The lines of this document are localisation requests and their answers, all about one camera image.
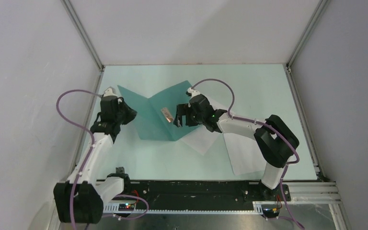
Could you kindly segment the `teal plastic folder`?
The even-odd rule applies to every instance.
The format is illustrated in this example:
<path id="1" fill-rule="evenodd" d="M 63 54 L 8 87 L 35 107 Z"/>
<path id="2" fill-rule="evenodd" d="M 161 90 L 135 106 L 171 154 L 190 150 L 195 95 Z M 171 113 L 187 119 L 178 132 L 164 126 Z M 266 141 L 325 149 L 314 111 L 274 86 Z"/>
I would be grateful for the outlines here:
<path id="1" fill-rule="evenodd" d="M 189 97 L 185 92 L 190 86 L 190 82 L 182 81 L 150 98 L 142 96 L 137 91 L 118 86 L 127 105 L 137 111 L 133 124 L 140 139 L 177 141 L 200 127 L 199 125 L 177 127 L 172 122 L 168 122 L 161 111 L 163 108 L 167 108 L 171 116 L 175 118 L 176 106 L 189 101 Z"/>

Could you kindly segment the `printed white paper sheet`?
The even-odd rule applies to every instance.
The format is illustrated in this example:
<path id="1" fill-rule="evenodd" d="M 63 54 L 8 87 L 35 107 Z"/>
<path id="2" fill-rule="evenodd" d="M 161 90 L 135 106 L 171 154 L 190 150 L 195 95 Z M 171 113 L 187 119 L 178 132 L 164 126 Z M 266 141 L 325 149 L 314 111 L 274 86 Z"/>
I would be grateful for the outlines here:
<path id="1" fill-rule="evenodd" d="M 194 131 L 182 137 L 181 141 L 198 154 L 204 156 L 218 137 L 223 137 L 224 143 L 228 141 L 230 143 L 230 148 L 232 148 L 233 144 L 238 143 L 239 140 L 239 138 L 234 134 L 222 135 L 218 132 L 210 132 L 205 126 L 200 125 Z"/>

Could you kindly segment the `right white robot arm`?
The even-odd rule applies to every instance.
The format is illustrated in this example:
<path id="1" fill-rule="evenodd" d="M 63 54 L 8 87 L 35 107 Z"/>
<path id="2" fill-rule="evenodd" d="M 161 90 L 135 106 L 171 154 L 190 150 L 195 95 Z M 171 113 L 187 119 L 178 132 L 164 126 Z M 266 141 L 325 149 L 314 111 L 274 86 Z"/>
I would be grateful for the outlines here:
<path id="1" fill-rule="evenodd" d="M 285 171 L 295 156 L 299 140 L 285 122 L 277 115 L 270 115 L 264 121 L 231 115 L 228 110 L 215 109 L 203 95 L 191 95 L 189 102 L 178 104 L 173 124 L 177 127 L 203 125 L 210 132 L 236 134 L 250 138 L 266 161 L 259 193 L 265 200 L 274 199 L 282 188 Z"/>

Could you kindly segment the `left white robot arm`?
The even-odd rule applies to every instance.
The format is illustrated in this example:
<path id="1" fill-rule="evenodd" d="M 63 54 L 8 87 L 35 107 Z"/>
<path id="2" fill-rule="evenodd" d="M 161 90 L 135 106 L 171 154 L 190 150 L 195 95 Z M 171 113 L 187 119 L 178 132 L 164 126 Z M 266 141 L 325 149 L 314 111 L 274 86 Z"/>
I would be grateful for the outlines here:
<path id="1" fill-rule="evenodd" d="M 110 176 L 96 185 L 99 170 L 115 143 L 121 126 L 135 119 L 137 112 L 122 97 L 104 95 L 100 112 L 89 130 L 90 142 L 83 158 L 65 182 L 55 185 L 53 194 L 59 220 L 63 223 L 96 224 L 106 202 L 113 197 L 128 199 L 132 186 L 124 176 Z"/>

